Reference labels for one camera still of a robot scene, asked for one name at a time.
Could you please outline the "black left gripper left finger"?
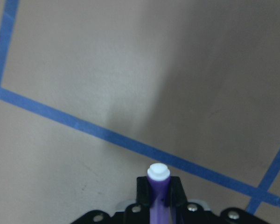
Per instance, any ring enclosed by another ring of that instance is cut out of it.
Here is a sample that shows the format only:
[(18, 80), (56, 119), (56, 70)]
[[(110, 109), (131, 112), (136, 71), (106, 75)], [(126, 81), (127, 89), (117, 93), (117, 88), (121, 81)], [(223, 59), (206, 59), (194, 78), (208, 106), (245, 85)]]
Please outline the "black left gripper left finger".
[(113, 216), (101, 210), (91, 210), (73, 224), (149, 224), (150, 192), (146, 176), (137, 177), (136, 200)]

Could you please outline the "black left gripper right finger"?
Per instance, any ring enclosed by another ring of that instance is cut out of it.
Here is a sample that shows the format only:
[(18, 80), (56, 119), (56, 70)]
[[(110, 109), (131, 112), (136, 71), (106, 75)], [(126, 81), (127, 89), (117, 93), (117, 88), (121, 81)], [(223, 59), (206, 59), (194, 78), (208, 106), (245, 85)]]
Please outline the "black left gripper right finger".
[(174, 224), (265, 224), (266, 221), (236, 207), (227, 208), (219, 215), (205, 209), (201, 203), (189, 202), (181, 179), (170, 178), (170, 208)]

